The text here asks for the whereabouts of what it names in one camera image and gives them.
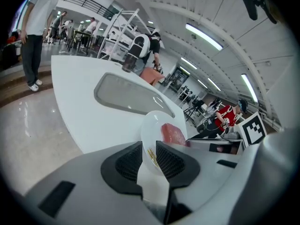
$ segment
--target ceiling light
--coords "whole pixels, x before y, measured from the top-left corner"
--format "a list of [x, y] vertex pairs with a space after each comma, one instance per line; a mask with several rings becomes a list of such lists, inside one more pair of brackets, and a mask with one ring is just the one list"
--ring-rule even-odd
[[245, 83], [246, 83], [246, 85], [247, 85], [247, 87], [248, 87], [248, 89], [249, 89], [249, 91], [250, 91], [250, 93], [252, 95], [253, 101], [255, 101], [256, 103], [258, 103], [258, 100], [257, 100], [257, 97], [255, 95], [254, 89], [251, 86], [251, 83], [249, 82], [247, 75], [246, 74], [242, 74], [241, 76], [244, 79], [244, 81], [245, 81]]
[[221, 89], [210, 79], [210, 78], [208, 78], [208, 80], [219, 90], [219, 91], [221, 91]]
[[182, 61], [185, 61], [188, 65], [190, 65], [193, 69], [197, 69], [193, 64], [191, 64], [188, 60], [185, 58], [181, 58]]
[[182, 71], [186, 72], [187, 74], [189, 74], [189, 75], [191, 74], [187, 70], [185, 70], [183, 67], [180, 67], [180, 68], [181, 68]]
[[203, 84], [203, 82], [201, 82], [199, 79], [198, 79], [198, 82], [201, 83], [203, 87], [207, 88], [207, 87]]
[[223, 46], [219, 44], [217, 41], [212, 39], [210, 36], [206, 35], [204, 32], [200, 31], [196, 27], [192, 26], [191, 24], [186, 24], [186, 29], [190, 30], [191, 32], [197, 34], [198, 36], [202, 37], [206, 41], [208, 41], [211, 45], [213, 45], [215, 48], [217, 48], [219, 51], [222, 50]]

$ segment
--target stairs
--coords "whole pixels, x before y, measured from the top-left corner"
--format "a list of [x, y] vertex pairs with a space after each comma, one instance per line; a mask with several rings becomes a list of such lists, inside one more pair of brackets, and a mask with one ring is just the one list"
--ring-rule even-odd
[[38, 77], [43, 81], [37, 92], [31, 91], [23, 71], [9, 74], [0, 79], [0, 108], [20, 98], [53, 88], [51, 66], [41, 66]]

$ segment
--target railing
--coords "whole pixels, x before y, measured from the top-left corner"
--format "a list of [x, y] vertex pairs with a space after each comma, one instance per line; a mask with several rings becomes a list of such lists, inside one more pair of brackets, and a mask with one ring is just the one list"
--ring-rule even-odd
[[102, 5], [100, 5], [99, 3], [96, 3], [93, 0], [64, 0], [64, 1], [72, 2], [83, 8], [87, 8], [87, 9], [105, 17], [108, 20], [111, 20], [113, 15], [115, 14], [112, 11], [108, 10], [107, 8], [103, 7]]

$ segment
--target white counter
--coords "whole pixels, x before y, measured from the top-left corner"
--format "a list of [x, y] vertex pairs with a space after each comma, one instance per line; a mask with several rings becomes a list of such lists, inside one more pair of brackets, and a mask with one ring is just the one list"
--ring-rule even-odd
[[124, 72], [115, 62], [79, 56], [52, 56], [52, 82], [62, 118], [83, 153], [122, 143], [140, 141], [145, 115], [126, 112], [98, 103], [94, 88], [106, 72], [123, 76], [159, 94], [174, 112], [187, 138], [183, 111], [165, 95], [134, 73]]

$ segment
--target white sneaker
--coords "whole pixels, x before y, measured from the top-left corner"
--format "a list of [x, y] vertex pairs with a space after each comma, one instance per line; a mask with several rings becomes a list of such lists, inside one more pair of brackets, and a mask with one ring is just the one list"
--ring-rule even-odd
[[30, 90], [36, 92], [38, 91], [38, 86], [36, 84], [32, 85], [32, 86], [28, 86], [30, 88]]
[[38, 86], [42, 86], [43, 85], [43, 82], [39, 79], [36, 80], [36, 85]]

